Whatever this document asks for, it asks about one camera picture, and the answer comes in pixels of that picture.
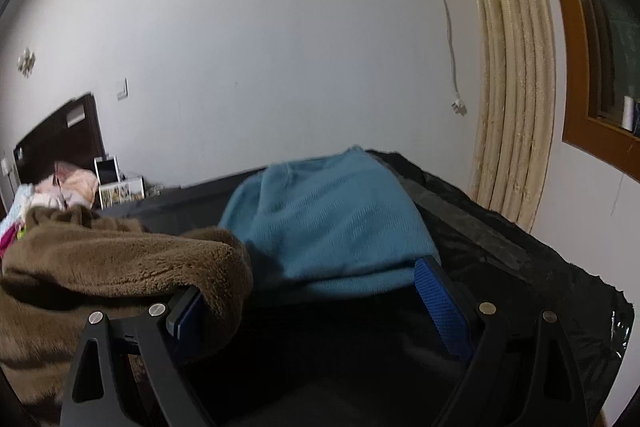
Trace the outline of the brown fleece jacket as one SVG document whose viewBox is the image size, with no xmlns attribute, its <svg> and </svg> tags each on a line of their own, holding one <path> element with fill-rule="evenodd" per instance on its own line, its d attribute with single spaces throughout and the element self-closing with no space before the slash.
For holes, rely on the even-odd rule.
<svg viewBox="0 0 640 427">
<path fill-rule="evenodd" d="M 1 368 L 40 426 L 60 422 L 64 383 L 88 316 L 133 317 L 183 287 L 201 291 L 226 329 L 253 285 L 250 256 L 216 227 L 149 232 L 81 206 L 34 207 L 1 261 Z"/>
</svg>

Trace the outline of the black bed cover sheet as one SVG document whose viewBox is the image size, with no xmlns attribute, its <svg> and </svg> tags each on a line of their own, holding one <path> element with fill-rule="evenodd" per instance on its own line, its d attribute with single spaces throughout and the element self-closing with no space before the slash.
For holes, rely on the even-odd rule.
<svg viewBox="0 0 640 427">
<path fill-rule="evenodd" d="M 217 225 L 254 287 L 213 426 L 591 426 L 624 294 L 396 153 L 354 147 L 111 207 L 156 233 Z"/>
</svg>

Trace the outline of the white bedding pile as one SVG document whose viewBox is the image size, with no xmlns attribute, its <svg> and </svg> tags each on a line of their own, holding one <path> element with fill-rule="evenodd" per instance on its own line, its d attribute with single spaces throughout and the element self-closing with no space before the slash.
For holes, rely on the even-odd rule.
<svg viewBox="0 0 640 427">
<path fill-rule="evenodd" d="M 9 231 L 13 225 L 25 220 L 27 208 L 34 194 L 35 187 L 32 184 L 21 184 L 17 187 L 9 213 L 1 221 L 0 236 L 3 236 L 6 231 Z"/>
</svg>

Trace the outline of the pink striped pillow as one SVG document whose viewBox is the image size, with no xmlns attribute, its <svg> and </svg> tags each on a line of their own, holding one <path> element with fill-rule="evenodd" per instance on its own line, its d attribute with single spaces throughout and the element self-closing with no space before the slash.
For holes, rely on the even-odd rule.
<svg viewBox="0 0 640 427">
<path fill-rule="evenodd" d="M 74 206 L 91 209 L 98 187 L 98 178 L 92 171 L 67 161 L 55 161 L 53 173 L 36 185 L 32 203 L 62 210 Z"/>
</svg>

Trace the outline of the white tablet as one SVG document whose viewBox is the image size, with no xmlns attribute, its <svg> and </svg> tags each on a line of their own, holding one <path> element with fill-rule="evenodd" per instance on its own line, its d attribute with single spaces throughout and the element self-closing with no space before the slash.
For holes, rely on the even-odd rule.
<svg viewBox="0 0 640 427">
<path fill-rule="evenodd" d="M 116 157 L 97 157 L 94 160 L 94 170 L 100 185 L 118 183 L 120 181 L 120 170 Z"/>
</svg>

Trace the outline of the dark wooden headboard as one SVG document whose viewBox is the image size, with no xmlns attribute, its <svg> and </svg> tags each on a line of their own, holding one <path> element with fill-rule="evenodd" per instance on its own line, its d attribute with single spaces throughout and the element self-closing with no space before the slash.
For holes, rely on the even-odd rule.
<svg viewBox="0 0 640 427">
<path fill-rule="evenodd" d="M 96 100 L 92 93 L 74 98 L 26 134 L 13 150 L 18 179 L 36 184 L 54 171 L 57 161 L 92 170 L 105 155 Z"/>
</svg>

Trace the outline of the cream curtain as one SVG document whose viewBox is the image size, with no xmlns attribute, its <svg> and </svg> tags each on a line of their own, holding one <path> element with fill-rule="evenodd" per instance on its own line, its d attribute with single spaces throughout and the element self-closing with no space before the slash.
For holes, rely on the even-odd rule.
<svg viewBox="0 0 640 427">
<path fill-rule="evenodd" d="M 549 165 L 555 46 L 549 0 L 476 0 L 480 115 L 469 194 L 530 231 Z"/>
</svg>

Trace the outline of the blue knit sweater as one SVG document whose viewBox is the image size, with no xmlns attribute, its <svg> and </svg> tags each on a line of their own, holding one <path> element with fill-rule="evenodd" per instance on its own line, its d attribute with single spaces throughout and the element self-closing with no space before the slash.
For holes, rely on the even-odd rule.
<svg viewBox="0 0 640 427">
<path fill-rule="evenodd" d="M 318 296 L 393 291 L 412 283 L 416 260 L 439 258 L 397 176 L 360 147 L 250 176 L 219 225 L 246 246 L 258 286 Z"/>
</svg>

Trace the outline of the photo collage frame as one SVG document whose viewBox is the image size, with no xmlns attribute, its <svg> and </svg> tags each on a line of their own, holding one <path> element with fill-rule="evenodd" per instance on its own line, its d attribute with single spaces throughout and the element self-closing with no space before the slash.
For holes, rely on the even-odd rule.
<svg viewBox="0 0 640 427">
<path fill-rule="evenodd" d="M 111 208 L 124 202 L 145 199 L 144 181 L 142 178 L 132 178 L 100 185 L 99 199 L 102 209 Z"/>
</svg>

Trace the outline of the white wall switch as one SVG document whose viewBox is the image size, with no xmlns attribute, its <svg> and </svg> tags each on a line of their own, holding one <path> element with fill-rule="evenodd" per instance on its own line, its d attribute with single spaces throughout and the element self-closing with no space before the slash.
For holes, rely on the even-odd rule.
<svg viewBox="0 0 640 427">
<path fill-rule="evenodd" d="M 122 81 L 116 83 L 116 88 L 116 100 L 126 100 L 126 98 L 128 98 L 128 79 L 124 78 Z"/>
</svg>

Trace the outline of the wall decoration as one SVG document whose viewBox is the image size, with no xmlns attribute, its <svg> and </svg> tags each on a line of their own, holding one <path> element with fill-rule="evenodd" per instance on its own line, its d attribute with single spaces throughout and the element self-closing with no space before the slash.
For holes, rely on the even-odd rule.
<svg viewBox="0 0 640 427">
<path fill-rule="evenodd" d="M 32 75 L 36 62 L 35 53 L 29 48 L 24 49 L 24 52 L 17 60 L 17 70 L 25 77 L 28 78 Z"/>
</svg>

